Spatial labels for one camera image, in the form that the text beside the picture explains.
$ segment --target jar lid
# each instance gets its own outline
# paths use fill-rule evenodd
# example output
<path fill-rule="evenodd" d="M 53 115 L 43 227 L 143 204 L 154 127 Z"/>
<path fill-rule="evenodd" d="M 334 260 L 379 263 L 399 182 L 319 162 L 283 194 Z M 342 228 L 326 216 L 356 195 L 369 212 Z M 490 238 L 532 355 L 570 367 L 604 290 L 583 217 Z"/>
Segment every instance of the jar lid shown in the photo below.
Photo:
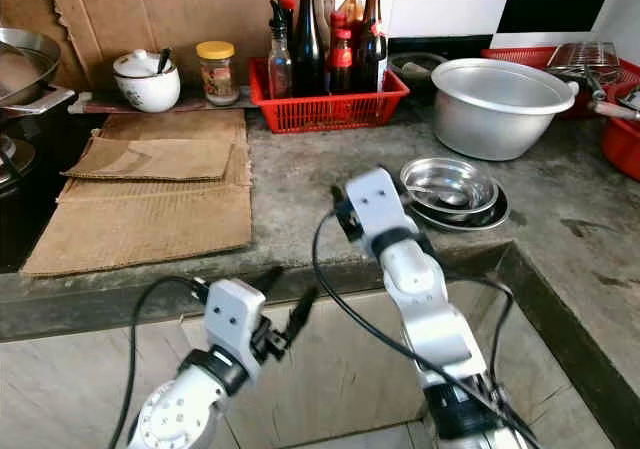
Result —
<path fill-rule="evenodd" d="M 203 59 L 227 59 L 236 53 L 233 44 L 225 41 L 206 41 L 196 46 L 198 56 Z"/>
<path fill-rule="evenodd" d="M 338 39 L 351 39 L 351 31 L 349 29 L 336 29 L 336 37 Z"/>
<path fill-rule="evenodd" d="M 159 62 L 160 54 L 136 49 L 117 58 L 113 62 L 113 70 L 117 75 L 124 77 L 150 77 L 157 75 Z"/>

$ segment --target black cable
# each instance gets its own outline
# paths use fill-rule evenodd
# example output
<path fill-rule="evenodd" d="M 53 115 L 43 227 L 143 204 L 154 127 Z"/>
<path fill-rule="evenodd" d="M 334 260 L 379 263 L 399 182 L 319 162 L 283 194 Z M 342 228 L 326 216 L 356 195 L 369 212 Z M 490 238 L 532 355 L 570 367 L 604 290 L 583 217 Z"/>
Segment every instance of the black cable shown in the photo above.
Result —
<path fill-rule="evenodd" d="M 471 399 L 476 401 L 485 409 L 492 412 L 498 419 L 500 419 L 507 427 L 510 429 L 520 433 L 522 437 L 535 449 L 543 449 L 542 445 L 536 440 L 535 437 L 531 434 L 531 432 L 524 426 L 522 426 L 518 421 L 516 421 L 513 417 L 511 417 L 508 413 L 503 412 L 501 409 L 495 407 L 495 405 L 485 399 L 481 394 L 476 392 L 474 389 L 469 387 L 467 384 L 459 381 L 455 377 L 449 375 L 445 372 L 440 366 L 432 363 L 431 361 L 421 357 L 420 355 L 413 352 L 404 344 L 396 341 L 392 337 L 388 336 L 384 332 L 380 331 L 377 327 L 371 324 L 368 320 L 362 317 L 355 309 L 353 309 L 340 295 L 335 291 L 333 285 L 326 277 L 324 271 L 320 267 L 318 262 L 318 241 L 320 239 L 320 232 L 324 227 L 325 223 L 335 215 L 335 211 L 328 212 L 318 224 L 316 228 L 315 234 L 313 236 L 313 243 L 311 246 L 311 263 L 313 265 L 313 270 L 318 279 L 318 282 L 322 285 L 322 287 L 327 291 L 327 294 L 338 304 L 338 306 L 345 311 L 359 326 L 365 329 L 369 334 L 374 336 L 376 339 L 386 344 L 396 352 L 399 352 L 403 356 L 408 359 L 412 359 L 417 363 L 421 364 L 424 368 L 435 372 L 440 377 L 442 377 L 445 382 L 452 384 L 462 391 L 464 391 Z"/>
<path fill-rule="evenodd" d="M 450 279 L 454 279 L 457 281 L 475 282 L 476 284 L 490 286 L 502 292 L 506 296 L 505 303 L 502 306 L 502 311 L 500 312 L 500 317 L 498 318 L 498 322 L 496 323 L 496 328 L 493 333 L 493 342 L 491 345 L 491 359 L 489 361 L 489 377 L 491 379 L 491 382 L 493 383 L 494 389 L 497 389 L 498 378 L 497 378 L 496 365 L 498 360 L 498 348 L 500 347 L 500 334 L 502 332 L 502 328 L 504 327 L 504 323 L 509 317 L 509 312 L 513 307 L 513 302 L 514 302 L 513 292 L 506 284 L 500 281 L 491 279 L 490 277 L 467 276 L 467 275 L 452 271 L 450 269 L 445 269 L 444 272 L 445 272 L 445 275 Z"/>
<path fill-rule="evenodd" d="M 179 276 L 165 276 L 148 286 L 142 292 L 142 294 L 140 294 L 140 297 L 138 297 L 136 305 L 133 308 L 133 315 L 131 316 L 131 332 L 129 335 L 129 375 L 127 376 L 127 387 L 125 389 L 124 399 L 122 400 L 122 407 L 120 408 L 118 423 L 116 424 L 116 428 L 114 429 L 113 435 L 111 436 L 111 441 L 109 442 L 109 449 L 115 449 L 116 444 L 118 443 L 118 439 L 120 439 L 120 434 L 122 434 L 122 428 L 124 427 L 125 420 L 127 419 L 127 414 L 129 413 L 129 406 L 131 405 L 133 381 L 136 375 L 136 325 L 138 324 L 138 319 L 140 317 L 140 310 L 142 309 L 142 306 L 144 305 L 149 295 L 155 289 L 167 282 L 177 282 L 186 285 L 189 287 L 189 291 L 191 291 L 192 294 L 197 288 L 197 283 L 195 281 L 191 281 L 190 279 Z"/>
<path fill-rule="evenodd" d="M 475 282 L 476 284 L 481 284 L 484 286 L 489 286 L 498 291 L 504 293 L 506 296 L 504 305 L 502 306 L 502 311 L 500 312 L 500 316 L 498 318 L 498 322 L 496 323 L 496 328 L 493 333 L 493 342 L 491 346 L 491 361 L 489 363 L 489 379 L 493 386 L 494 394 L 498 397 L 498 403 L 500 409 L 502 409 L 506 414 L 508 414 L 511 418 L 515 419 L 518 424 L 520 424 L 523 428 L 525 428 L 531 437 L 536 437 L 529 425 L 520 417 L 520 415 L 515 411 L 515 409 L 511 406 L 510 402 L 505 399 L 505 393 L 502 389 L 500 382 L 498 381 L 497 376 L 497 359 L 498 359 L 498 349 L 500 347 L 500 334 L 502 333 L 502 329 L 504 324 L 509 317 L 509 312 L 513 307 L 515 302 L 513 291 L 504 284 L 503 282 L 496 281 L 488 276 L 468 276 L 465 274 L 460 274 L 451 269 L 445 269 L 445 276 L 449 279 L 457 280 L 457 281 L 466 281 L 466 282 Z"/>

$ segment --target wok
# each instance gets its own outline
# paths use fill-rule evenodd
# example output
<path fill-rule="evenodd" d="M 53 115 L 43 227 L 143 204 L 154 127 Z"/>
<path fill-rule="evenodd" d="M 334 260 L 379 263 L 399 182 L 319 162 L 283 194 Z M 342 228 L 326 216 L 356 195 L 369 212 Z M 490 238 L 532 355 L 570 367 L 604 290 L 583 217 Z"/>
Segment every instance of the wok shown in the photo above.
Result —
<path fill-rule="evenodd" d="M 0 41 L 18 48 L 33 67 L 32 77 L 24 79 L 29 82 L 0 92 L 0 120 L 42 114 L 74 95 L 69 89 L 49 84 L 60 62 L 56 41 L 42 34 L 6 27 L 0 27 Z"/>

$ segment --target yellow lid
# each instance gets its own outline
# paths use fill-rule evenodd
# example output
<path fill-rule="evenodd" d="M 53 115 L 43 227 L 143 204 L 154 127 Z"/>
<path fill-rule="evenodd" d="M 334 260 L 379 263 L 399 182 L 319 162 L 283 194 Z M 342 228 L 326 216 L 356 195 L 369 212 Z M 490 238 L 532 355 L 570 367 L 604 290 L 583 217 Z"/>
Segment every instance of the yellow lid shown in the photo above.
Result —
<path fill-rule="evenodd" d="M 198 56 L 203 59 L 226 59 L 235 54 L 233 44 L 224 41 L 201 42 L 196 46 Z"/>

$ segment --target concrete countertop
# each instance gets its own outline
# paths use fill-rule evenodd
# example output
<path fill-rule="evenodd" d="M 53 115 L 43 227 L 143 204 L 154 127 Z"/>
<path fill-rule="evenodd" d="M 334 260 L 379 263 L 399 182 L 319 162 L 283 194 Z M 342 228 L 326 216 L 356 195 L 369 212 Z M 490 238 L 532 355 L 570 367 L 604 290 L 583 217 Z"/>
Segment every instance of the concrete countertop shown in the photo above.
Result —
<path fill-rule="evenodd" d="M 393 171 L 416 157 L 453 156 L 434 138 L 431 108 L 407 101 L 386 127 L 272 135 L 262 116 L 247 111 L 253 164 L 253 244 L 239 251 L 80 276 L 29 279 L 0 275 L 2 308 L 28 302 L 38 307 L 64 295 L 97 293 L 101 307 L 133 301 L 116 289 L 140 287 L 166 274 L 243 274 L 274 264 L 306 267 L 315 227 L 331 206 L 329 187 L 384 163 Z M 501 227 L 486 232 L 440 233 L 428 229 L 437 250 L 463 250 L 514 241 L 605 356 L 640 395 L 640 183 L 617 172 L 602 156 L 603 122 L 556 120 L 523 157 L 473 163 L 501 183 L 513 208 Z M 358 264 L 363 258 L 332 222 L 321 258 Z M 118 294 L 109 298 L 109 294 Z M 76 309 L 60 311 L 69 318 Z M 91 314 L 82 315 L 90 318 Z M 24 338 L 18 323 L 0 323 L 2 340 Z M 77 330 L 73 324 L 52 333 Z"/>

